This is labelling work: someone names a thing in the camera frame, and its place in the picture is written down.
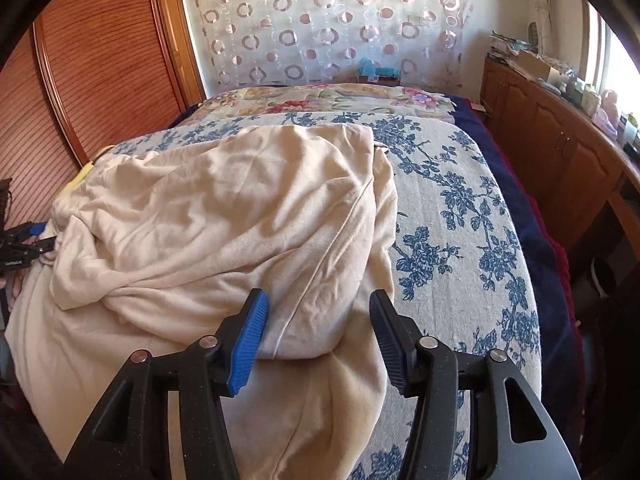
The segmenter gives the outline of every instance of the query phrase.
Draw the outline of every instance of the white wall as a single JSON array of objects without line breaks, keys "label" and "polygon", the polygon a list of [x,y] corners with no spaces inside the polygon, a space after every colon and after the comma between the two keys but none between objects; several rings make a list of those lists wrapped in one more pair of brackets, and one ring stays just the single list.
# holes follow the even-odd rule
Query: white wall
[{"label": "white wall", "polygon": [[491,31],[526,40],[532,20],[529,0],[474,0],[473,5],[464,28],[461,94],[477,100]]},{"label": "white wall", "polygon": [[551,0],[551,21],[556,57],[578,70],[582,55],[582,0]]}]

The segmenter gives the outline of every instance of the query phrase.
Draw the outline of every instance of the cabinet handle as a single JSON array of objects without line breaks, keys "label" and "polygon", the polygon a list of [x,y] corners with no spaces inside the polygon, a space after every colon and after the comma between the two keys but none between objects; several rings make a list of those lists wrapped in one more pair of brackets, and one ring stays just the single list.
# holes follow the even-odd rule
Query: cabinet handle
[{"label": "cabinet handle", "polygon": [[564,141],[564,144],[562,145],[562,152],[560,153],[560,156],[562,158],[564,158],[564,149],[566,148],[570,140],[571,140],[571,137],[567,137],[566,140]]},{"label": "cabinet handle", "polygon": [[556,152],[560,151],[559,144],[563,137],[564,137],[564,132],[560,132],[560,135],[558,135],[558,140],[556,140],[556,145],[555,145]]}]

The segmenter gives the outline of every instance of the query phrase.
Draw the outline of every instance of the window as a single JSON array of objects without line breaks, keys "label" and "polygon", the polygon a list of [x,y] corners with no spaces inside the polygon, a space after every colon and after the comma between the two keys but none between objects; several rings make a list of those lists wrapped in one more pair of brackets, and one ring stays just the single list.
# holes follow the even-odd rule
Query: window
[{"label": "window", "polygon": [[640,115],[640,72],[598,12],[589,7],[589,44],[584,80],[601,94],[618,94],[618,109]]}]

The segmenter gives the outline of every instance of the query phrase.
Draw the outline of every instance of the cabinet door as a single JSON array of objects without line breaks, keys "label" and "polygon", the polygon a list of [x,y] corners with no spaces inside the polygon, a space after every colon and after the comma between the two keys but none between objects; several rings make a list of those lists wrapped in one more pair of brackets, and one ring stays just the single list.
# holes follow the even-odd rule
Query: cabinet door
[{"label": "cabinet door", "polygon": [[520,176],[521,155],[523,145],[527,143],[529,136],[534,103],[529,98],[524,79],[519,81],[511,76],[505,86],[502,113],[492,133],[495,141],[511,161],[516,174]]},{"label": "cabinet door", "polygon": [[562,108],[539,89],[532,88],[529,98],[532,101],[529,126],[514,145],[511,157],[522,185],[542,208],[550,199],[562,169],[561,150],[568,142],[564,133],[567,118]]},{"label": "cabinet door", "polygon": [[489,131],[493,132],[500,122],[502,108],[502,93],[505,84],[501,81],[502,71],[489,61],[484,64],[484,79],[482,80],[482,91],[480,92],[481,103],[486,108],[485,125]]},{"label": "cabinet door", "polygon": [[604,206],[622,170],[599,149],[602,141],[593,138],[596,132],[574,124],[567,135],[561,173],[542,215],[549,234],[569,251]]}]

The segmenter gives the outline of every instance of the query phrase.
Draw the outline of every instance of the cardboard box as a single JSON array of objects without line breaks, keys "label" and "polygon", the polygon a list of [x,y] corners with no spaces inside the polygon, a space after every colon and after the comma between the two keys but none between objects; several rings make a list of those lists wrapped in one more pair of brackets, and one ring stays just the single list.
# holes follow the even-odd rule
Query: cardboard box
[{"label": "cardboard box", "polygon": [[521,50],[518,54],[517,63],[523,70],[526,70],[534,78],[540,78],[556,88],[566,79],[561,73],[553,68],[549,63],[538,59],[534,54]]}]

